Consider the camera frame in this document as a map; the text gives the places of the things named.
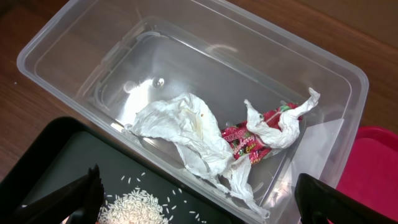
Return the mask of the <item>red candy wrapper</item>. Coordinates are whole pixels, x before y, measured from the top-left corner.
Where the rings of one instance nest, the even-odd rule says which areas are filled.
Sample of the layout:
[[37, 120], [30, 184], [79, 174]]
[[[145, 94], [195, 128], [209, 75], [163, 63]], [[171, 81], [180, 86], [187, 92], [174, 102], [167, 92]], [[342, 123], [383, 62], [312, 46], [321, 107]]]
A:
[[[277, 109], [261, 114], [261, 118], [270, 128], [276, 128], [280, 131], [278, 125], [280, 114], [284, 111], [295, 109], [298, 107], [296, 103], [283, 103]], [[222, 137], [229, 143], [233, 149], [235, 159], [239, 159], [245, 154], [249, 155], [251, 164], [258, 163], [261, 159], [270, 157], [271, 153], [277, 150], [266, 146], [260, 137], [256, 136], [246, 128], [247, 121], [231, 125], [221, 130]]]

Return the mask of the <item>pile of white rice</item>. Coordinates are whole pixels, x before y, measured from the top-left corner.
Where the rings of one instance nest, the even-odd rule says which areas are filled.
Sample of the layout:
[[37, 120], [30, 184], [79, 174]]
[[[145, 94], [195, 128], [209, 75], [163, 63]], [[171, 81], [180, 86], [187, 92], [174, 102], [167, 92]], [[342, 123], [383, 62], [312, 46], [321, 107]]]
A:
[[172, 210], [177, 204], [166, 197], [166, 203], [139, 185], [123, 195], [114, 195], [114, 202], [105, 201], [100, 207], [97, 223], [101, 224], [168, 224], [174, 220]]

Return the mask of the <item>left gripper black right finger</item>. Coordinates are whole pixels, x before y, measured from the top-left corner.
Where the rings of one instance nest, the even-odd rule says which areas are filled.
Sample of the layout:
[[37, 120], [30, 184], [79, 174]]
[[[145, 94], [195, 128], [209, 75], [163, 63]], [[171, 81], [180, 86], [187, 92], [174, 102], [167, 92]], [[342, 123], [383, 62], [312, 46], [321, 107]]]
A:
[[305, 173], [298, 176], [294, 196], [303, 224], [397, 224]]

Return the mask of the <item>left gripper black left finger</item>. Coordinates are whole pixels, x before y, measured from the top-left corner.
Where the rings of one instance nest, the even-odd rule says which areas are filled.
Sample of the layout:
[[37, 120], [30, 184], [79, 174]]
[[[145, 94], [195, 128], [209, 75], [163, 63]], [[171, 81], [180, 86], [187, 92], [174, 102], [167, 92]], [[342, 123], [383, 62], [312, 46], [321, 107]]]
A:
[[96, 223], [104, 200], [100, 168], [9, 215], [9, 223]]

